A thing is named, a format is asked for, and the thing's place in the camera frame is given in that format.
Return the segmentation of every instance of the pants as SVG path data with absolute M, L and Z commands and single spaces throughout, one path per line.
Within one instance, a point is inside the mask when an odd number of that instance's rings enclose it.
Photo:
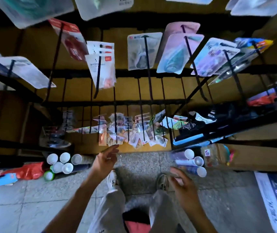
M 90 224 L 88 233 L 126 233 L 122 219 L 124 209 L 125 195 L 120 187 L 116 186 L 116 189 L 109 191 L 103 197 Z M 170 196 L 163 190 L 157 190 L 152 197 L 149 219 L 152 227 L 149 233 L 181 232 L 179 230 L 181 226 L 174 205 Z

